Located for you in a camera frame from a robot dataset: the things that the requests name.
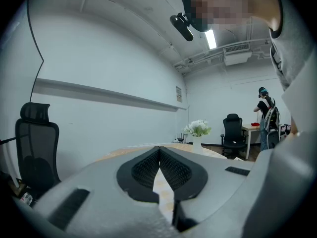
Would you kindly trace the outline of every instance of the ceiling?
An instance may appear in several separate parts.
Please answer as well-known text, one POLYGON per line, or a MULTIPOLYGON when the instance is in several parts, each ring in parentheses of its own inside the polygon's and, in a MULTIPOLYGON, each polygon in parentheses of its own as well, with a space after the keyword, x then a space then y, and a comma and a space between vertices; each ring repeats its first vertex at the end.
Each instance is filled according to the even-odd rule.
MULTIPOLYGON (((194 40, 187 42, 170 23, 169 18, 184 12, 181 0, 45 0, 50 6, 102 17, 132 32, 182 74, 221 63, 222 49, 210 50, 205 34, 190 27, 194 40)), ((246 25, 214 29, 217 47, 250 42, 256 58, 267 58, 269 31, 259 19, 246 25)))

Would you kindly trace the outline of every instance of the person wearing cap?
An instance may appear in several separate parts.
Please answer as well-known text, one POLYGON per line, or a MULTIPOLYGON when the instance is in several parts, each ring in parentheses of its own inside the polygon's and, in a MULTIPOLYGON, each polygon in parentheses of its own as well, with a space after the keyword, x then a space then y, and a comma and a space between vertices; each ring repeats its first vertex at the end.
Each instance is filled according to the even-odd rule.
POLYGON ((265 130, 264 118, 270 108, 275 106, 275 100, 268 95, 268 91, 261 87, 259 89, 259 101, 258 105, 253 109, 254 112, 261 110, 262 117, 260 121, 260 134, 261 134, 261 147, 260 151, 267 149, 267 131, 265 130))
MULTIPOLYGON (((268 26, 271 60, 284 91, 305 66, 315 67, 316 44, 290 0, 182 0, 185 14, 198 31, 244 24, 250 17, 268 26)), ((291 118, 291 133, 297 133, 291 118)))

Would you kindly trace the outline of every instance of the vase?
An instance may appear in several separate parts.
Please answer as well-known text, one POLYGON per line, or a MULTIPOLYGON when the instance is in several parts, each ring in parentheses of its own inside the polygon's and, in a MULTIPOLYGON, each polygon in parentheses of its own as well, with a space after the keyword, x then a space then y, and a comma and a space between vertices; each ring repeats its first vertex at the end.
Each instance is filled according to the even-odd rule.
POLYGON ((204 154, 202 148, 202 137, 193 137, 194 153, 204 154))

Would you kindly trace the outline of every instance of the bouquet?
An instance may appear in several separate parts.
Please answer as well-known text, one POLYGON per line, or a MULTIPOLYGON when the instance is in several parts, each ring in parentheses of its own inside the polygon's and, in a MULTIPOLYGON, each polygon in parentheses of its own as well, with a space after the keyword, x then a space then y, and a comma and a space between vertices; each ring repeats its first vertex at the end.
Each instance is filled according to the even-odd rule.
POLYGON ((184 131, 189 132, 194 137, 201 137, 202 135, 208 135, 211 131, 211 128, 208 127, 206 120, 197 120, 192 121, 190 124, 188 124, 184 131))

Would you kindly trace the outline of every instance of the blue jeans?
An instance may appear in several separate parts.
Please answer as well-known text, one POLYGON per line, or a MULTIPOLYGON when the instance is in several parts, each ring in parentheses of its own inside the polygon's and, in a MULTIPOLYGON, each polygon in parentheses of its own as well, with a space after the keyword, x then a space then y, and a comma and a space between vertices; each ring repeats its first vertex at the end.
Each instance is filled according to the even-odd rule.
POLYGON ((267 131, 264 129, 264 120, 263 118, 260 121, 260 134, 261 134, 261 147, 260 151, 267 149, 267 131))

